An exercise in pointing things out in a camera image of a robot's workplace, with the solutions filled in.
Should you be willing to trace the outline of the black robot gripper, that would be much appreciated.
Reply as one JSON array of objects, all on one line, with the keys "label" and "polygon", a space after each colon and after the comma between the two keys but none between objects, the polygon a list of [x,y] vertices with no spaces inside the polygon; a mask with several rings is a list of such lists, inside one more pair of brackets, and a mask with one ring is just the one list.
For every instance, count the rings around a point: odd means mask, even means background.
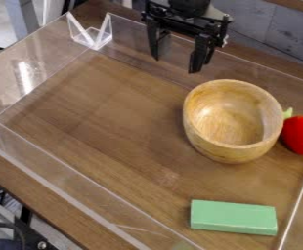
[{"label": "black robot gripper", "polygon": [[189,73],[201,71],[216,47],[226,41],[226,27],[233,18],[212,5],[212,0],[146,0],[141,12],[152,57],[158,60],[170,45],[169,31],[194,37]]}]

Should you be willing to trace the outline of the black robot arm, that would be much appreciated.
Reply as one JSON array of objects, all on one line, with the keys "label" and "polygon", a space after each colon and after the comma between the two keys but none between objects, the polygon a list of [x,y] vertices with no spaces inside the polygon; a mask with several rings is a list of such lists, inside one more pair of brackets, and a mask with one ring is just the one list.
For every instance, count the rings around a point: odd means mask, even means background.
[{"label": "black robot arm", "polygon": [[156,60],[172,32],[194,39],[188,72],[197,73],[210,62],[214,48],[225,45],[232,16],[213,7],[212,0],[146,0],[141,21]]}]

